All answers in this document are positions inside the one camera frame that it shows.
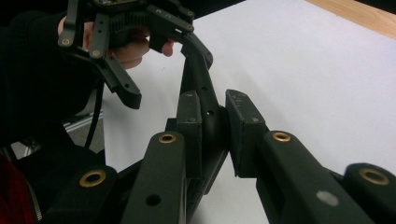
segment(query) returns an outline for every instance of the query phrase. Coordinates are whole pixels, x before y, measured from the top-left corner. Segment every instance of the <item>cable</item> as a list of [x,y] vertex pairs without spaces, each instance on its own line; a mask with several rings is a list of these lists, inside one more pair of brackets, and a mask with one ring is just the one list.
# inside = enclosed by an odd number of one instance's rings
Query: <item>cable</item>
[[98,83],[98,87],[96,90],[95,108],[93,111],[91,127],[87,135],[87,140],[85,142],[85,148],[90,148],[93,135],[95,134],[96,125],[99,120],[100,110],[102,108],[104,88],[105,88],[105,82],[101,79]]

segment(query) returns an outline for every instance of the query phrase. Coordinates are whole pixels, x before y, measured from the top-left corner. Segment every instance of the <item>white table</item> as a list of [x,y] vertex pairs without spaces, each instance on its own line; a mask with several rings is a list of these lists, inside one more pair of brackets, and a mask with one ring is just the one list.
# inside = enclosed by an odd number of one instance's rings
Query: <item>white table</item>
[[[271,130],[296,135],[340,174],[369,162],[396,174],[396,41],[302,0],[247,0],[194,22],[214,55],[219,103],[249,95]],[[177,112],[184,57],[151,51],[129,70],[143,94],[132,110],[105,94],[107,163],[143,158],[149,139]],[[233,176],[230,157],[196,211],[194,224],[267,223],[255,181]]]

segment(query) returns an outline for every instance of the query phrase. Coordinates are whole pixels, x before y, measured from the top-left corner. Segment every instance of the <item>hand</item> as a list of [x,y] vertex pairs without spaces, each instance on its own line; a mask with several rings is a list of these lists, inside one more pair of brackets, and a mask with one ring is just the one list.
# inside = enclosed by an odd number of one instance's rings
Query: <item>hand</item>
[[[65,17],[63,17],[59,22],[58,35],[60,35],[64,29],[64,20]],[[91,21],[84,23],[84,36],[82,44],[84,49],[89,49],[91,46],[93,27],[94,23]],[[136,67],[142,62],[143,55],[149,52],[149,41],[147,40],[148,36],[148,29],[133,29],[131,31],[130,42],[120,48],[109,49],[108,54],[111,55],[112,53],[115,53],[125,69]],[[175,41],[170,39],[163,45],[163,55],[167,57],[172,56],[174,43]]]

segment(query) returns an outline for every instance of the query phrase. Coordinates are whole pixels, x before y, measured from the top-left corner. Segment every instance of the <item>red object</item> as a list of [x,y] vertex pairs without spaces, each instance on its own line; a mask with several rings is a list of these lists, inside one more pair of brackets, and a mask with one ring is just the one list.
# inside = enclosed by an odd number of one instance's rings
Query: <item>red object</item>
[[34,224],[30,192],[23,174],[0,154],[0,224]]

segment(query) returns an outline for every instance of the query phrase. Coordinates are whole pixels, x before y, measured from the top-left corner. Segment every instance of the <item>brass screw insert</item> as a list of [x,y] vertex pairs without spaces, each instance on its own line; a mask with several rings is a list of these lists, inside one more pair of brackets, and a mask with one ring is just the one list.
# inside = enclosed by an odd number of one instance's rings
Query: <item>brass screw insert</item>
[[159,138],[159,141],[164,144],[169,144],[169,143],[175,142],[176,139],[177,138],[173,134],[166,133],[166,134],[161,135],[161,137]]
[[106,179],[104,170],[92,170],[87,172],[80,180],[79,184],[83,188],[92,188],[100,185]]
[[273,133],[273,138],[278,142],[289,142],[291,137],[285,133]]
[[62,40],[62,44],[63,45],[69,45],[70,44],[70,40],[65,38],[65,39]]
[[92,56],[94,56],[95,58],[99,58],[101,55],[100,50],[96,49],[92,52]]
[[365,180],[367,180],[373,184],[383,185],[383,186],[386,186],[389,184],[389,178],[375,169],[363,168],[363,169],[359,170],[359,174]]

